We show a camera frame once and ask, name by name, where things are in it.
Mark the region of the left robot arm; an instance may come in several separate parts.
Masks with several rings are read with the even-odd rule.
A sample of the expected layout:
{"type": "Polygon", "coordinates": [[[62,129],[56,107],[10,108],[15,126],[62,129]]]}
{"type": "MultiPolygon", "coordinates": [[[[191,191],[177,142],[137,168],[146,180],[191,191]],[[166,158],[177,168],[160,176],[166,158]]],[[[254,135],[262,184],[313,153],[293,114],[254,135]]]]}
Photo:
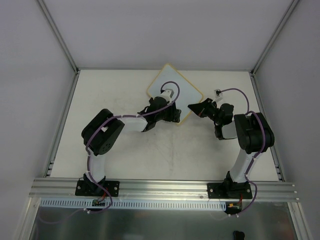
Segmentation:
{"type": "Polygon", "coordinates": [[[81,132],[88,159],[83,179],[77,182],[75,195],[117,197],[120,182],[106,179],[105,163],[107,152],[120,134],[147,132],[159,121],[179,123],[181,113],[174,100],[161,96],[151,98],[149,105],[135,115],[114,115],[110,110],[102,109],[81,132]]]}

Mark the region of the yellow framed whiteboard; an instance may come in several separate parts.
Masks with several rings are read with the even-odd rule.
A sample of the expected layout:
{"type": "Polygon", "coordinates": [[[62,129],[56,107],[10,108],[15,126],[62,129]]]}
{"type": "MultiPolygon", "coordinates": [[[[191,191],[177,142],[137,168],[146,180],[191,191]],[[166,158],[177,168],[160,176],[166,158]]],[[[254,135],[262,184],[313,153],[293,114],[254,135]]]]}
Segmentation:
{"type": "Polygon", "coordinates": [[[179,96],[175,102],[176,108],[181,110],[180,121],[181,124],[191,113],[188,105],[202,102],[204,95],[195,87],[189,80],[187,80],[180,72],[178,72],[171,64],[167,63],[156,75],[155,79],[148,86],[146,92],[149,97],[156,97],[161,93],[161,87],[166,82],[175,82],[180,89],[179,96]]]}

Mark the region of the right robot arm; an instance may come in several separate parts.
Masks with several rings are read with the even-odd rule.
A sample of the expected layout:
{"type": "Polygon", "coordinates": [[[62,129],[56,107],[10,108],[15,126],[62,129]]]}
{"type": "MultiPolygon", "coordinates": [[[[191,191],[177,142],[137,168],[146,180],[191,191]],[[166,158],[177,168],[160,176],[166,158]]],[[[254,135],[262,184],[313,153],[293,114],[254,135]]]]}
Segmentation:
{"type": "Polygon", "coordinates": [[[217,103],[210,98],[188,108],[200,118],[208,117],[214,123],[214,133],[219,140],[237,139],[240,151],[237,159],[221,183],[208,183],[209,199],[253,198],[249,175],[256,159],[275,143],[275,136],[264,115],[250,111],[233,114],[234,106],[217,103]]]}

